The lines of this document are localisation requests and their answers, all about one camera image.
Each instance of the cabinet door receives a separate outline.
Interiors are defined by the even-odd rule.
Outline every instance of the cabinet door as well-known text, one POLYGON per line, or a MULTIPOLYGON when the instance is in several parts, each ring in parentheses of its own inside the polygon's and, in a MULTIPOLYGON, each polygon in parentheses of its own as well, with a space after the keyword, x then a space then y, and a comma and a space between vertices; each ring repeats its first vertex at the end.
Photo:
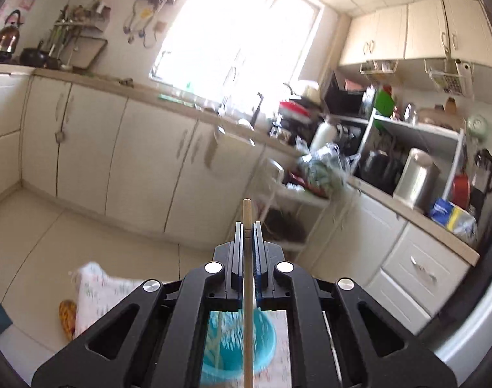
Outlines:
POLYGON ((443 0, 453 58, 492 67, 492 30, 477 0, 443 0))
POLYGON ((409 5, 405 58, 445 58, 449 48, 443 0, 423 0, 409 5))
POLYGON ((111 163, 106 215, 163 232, 196 120, 129 100, 111 163))
POLYGON ((61 130, 71 86, 65 81, 34 77, 25 113, 22 178, 54 197, 59 150, 55 133, 61 130))
POLYGON ((165 227, 168 235, 206 248, 226 242, 229 226, 263 151, 262 145, 233 149, 223 142, 208 168, 205 158, 214 130, 214 125, 198 123, 165 227))
POLYGON ((364 286, 381 267, 406 221, 361 194, 317 260, 312 274, 335 282, 349 277, 364 286))
POLYGON ((407 36, 407 5, 377 10, 373 15, 374 37, 368 60, 401 60, 407 36))
POLYGON ((0 74, 0 136, 20 129, 29 76, 0 74))
POLYGON ((360 64, 369 54, 368 42, 373 38, 374 14, 352 19, 340 59, 340 66, 360 64))
POLYGON ((434 316, 470 266, 423 230, 408 224, 383 268, 434 316))
POLYGON ((431 319, 427 312, 382 270, 369 282, 365 290, 413 334, 417 334, 431 319))
POLYGON ((126 98, 72 86, 59 147, 57 196, 104 214, 110 165, 126 98))
POLYGON ((0 137, 0 194, 19 181, 19 131, 0 137))

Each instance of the yellow sticker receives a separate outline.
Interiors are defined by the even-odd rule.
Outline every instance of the yellow sticker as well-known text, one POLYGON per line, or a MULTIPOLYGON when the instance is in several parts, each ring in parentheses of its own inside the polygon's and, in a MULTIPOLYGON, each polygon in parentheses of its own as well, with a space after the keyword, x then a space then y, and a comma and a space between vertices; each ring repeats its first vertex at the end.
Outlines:
POLYGON ((142 12, 140 13, 140 18, 141 19, 146 19, 149 16, 151 16, 154 13, 150 8, 144 8, 142 12))

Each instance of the triangular cutout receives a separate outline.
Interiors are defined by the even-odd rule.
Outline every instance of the triangular cutout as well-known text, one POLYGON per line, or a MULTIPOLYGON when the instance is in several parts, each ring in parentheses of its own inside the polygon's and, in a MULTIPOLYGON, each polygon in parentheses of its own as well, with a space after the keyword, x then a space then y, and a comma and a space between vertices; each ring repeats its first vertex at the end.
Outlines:
POLYGON ((360 303, 358 308, 377 356, 383 358, 404 347, 403 340, 375 315, 366 303, 360 303))
POLYGON ((137 304, 129 305, 120 316, 95 336, 88 348, 107 359, 115 359, 139 309, 137 304))

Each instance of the red lid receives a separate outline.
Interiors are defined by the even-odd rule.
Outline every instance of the red lid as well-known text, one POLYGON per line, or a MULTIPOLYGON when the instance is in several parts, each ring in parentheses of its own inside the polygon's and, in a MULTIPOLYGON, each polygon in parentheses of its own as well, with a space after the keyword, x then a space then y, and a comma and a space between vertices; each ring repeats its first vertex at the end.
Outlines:
POLYGON ((302 105, 299 105, 296 102, 292 102, 292 101, 280 102, 280 108, 285 108, 310 118, 310 112, 304 107, 302 107, 302 105))

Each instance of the window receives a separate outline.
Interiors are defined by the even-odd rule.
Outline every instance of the window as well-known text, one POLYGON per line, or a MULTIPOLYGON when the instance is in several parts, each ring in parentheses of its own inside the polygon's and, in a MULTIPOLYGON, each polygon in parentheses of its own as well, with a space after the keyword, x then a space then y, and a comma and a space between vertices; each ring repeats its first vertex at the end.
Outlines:
POLYGON ((151 76, 251 113, 257 92, 286 92, 317 12, 305 0, 187 0, 151 76))

